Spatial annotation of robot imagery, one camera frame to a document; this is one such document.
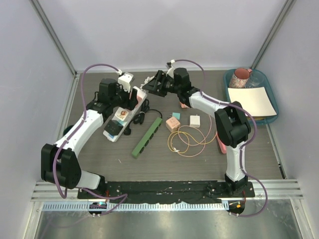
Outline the peach USB charger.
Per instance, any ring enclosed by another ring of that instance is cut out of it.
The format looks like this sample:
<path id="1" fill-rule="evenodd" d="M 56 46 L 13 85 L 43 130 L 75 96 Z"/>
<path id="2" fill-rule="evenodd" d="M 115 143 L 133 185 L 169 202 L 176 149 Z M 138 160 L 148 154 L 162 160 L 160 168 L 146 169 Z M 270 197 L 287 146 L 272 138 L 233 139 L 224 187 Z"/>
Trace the peach USB charger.
<path id="1" fill-rule="evenodd" d="M 188 106 L 186 104 L 183 104 L 182 102 L 179 102 L 179 104 L 180 104 L 180 107 L 182 109 L 187 109 L 188 108 Z"/>

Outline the teal plug adapter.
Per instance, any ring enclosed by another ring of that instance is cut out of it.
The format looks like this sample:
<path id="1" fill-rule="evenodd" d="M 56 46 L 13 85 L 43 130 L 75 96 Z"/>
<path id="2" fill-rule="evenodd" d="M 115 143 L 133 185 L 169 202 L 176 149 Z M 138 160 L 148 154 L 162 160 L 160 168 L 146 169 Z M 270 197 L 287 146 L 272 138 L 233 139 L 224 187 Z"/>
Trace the teal plug adapter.
<path id="1" fill-rule="evenodd" d="M 180 120 L 180 113 L 173 112 L 169 117 L 175 117 L 177 120 Z"/>

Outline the green power strip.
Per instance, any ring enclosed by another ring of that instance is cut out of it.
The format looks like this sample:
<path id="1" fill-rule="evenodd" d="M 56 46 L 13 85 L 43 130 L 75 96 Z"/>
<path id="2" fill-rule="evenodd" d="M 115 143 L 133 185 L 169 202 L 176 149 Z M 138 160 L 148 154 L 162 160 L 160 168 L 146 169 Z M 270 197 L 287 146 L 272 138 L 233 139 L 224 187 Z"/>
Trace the green power strip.
<path id="1" fill-rule="evenodd" d="M 162 118 L 156 118 L 147 132 L 144 134 L 142 139 L 138 142 L 136 147 L 132 151 L 132 156 L 138 158 L 138 156 L 144 151 L 144 149 L 149 144 L 150 140 L 153 138 L 154 134 L 158 131 L 162 123 Z"/>

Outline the white power strip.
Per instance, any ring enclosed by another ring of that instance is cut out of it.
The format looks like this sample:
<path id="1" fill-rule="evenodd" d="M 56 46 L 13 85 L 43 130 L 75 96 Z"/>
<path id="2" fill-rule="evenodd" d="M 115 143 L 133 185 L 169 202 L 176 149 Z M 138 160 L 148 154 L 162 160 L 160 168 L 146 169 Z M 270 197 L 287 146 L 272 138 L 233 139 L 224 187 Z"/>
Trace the white power strip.
<path id="1" fill-rule="evenodd" d="M 110 142 L 116 142 L 119 139 L 119 137 L 123 134 L 125 128 L 128 126 L 129 122 L 139 112 L 141 105 L 147 98 L 147 94 L 137 86 L 134 86 L 132 88 L 132 93 L 134 90 L 137 91 L 138 101 L 138 104 L 135 106 L 135 108 L 133 110 L 128 110 L 122 107 L 118 107 L 118 109 L 114 113 L 114 116 L 107 121 L 107 124 L 104 127 L 103 135 Z"/>

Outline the light pink cube adapter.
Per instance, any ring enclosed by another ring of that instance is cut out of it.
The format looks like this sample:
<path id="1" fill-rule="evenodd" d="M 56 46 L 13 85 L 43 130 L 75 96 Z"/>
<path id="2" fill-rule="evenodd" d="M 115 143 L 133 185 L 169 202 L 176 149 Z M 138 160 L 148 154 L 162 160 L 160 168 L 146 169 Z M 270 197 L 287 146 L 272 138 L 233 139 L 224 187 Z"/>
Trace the light pink cube adapter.
<path id="1" fill-rule="evenodd" d="M 175 117 L 170 117 L 166 120 L 165 125 L 170 132 L 175 132 L 180 127 L 180 122 Z"/>

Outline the white USB charger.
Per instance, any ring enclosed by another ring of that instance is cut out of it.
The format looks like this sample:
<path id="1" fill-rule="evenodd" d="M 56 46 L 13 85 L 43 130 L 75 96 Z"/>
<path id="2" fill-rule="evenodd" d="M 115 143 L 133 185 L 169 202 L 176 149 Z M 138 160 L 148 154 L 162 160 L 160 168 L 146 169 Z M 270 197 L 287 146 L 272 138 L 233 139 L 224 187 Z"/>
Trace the white USB charger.
<path id="1" fill-rule="evenodd" d="M 194 128 L 199 128 L 200 127 L 200 116 L 198 115 L 191 115 L 189 117 L 189 126 L 194 127 Z"/>

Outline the pink power strip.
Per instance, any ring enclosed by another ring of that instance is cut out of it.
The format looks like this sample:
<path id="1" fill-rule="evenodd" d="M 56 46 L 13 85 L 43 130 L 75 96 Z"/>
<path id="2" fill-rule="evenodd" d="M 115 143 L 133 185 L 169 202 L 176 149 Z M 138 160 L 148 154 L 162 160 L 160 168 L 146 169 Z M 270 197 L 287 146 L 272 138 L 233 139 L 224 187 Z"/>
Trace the pink power strip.
<path id="1" fill-rule="evenodd" d="M 217 138 L 217 142 L 218 142 L 220 151 L 221 151 L 223 154 L 226 154 L 226 146 L 223 144 L 223 142 L 221 141 L 221 139 L 219 138 L 218 135 L 216 135 L 216 138 Z"/>

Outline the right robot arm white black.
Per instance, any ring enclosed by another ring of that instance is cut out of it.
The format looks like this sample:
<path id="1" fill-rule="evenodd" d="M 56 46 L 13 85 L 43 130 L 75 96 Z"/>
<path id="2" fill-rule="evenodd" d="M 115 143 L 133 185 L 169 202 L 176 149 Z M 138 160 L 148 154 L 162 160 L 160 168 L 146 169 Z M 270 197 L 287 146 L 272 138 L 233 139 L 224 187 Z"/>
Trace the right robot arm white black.
<path id="1" fill-rule="evenodd" d="M 240 103 L 229 104 L 201 92 L 192 85 L 185 68 L 172 68 L 167 73 L 159 70 L 144 81 L 141 89 L 161 97 L 168 93 L 176 94 L 181 103 L 214 117 L 218 138 L 226 146 L 225 191 L 232 197 L 241 194 L 248 184 L 245 143 L 251 127 Z"/>

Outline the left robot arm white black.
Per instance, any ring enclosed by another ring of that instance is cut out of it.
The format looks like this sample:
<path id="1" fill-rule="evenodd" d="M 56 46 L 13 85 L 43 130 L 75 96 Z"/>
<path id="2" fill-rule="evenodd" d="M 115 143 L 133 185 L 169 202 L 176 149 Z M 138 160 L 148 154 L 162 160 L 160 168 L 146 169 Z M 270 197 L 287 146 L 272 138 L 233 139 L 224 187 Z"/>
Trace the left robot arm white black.
<path id="1" fill-rule="evenodd" d="M 103 79 L 94 99 L 85 105 L 78 122 L 56 143 L 45 144 L 41 149 L 41 179 L 67 189 L 87 188 L 96 199 L 106 193 L 102 176 L 84 171 L 78 162 L 78 155 L 93 135 L 121 107 L 133 110 L 138 104 L 138 89 L 127 91 L 124 85 L 114 79 Z"/>

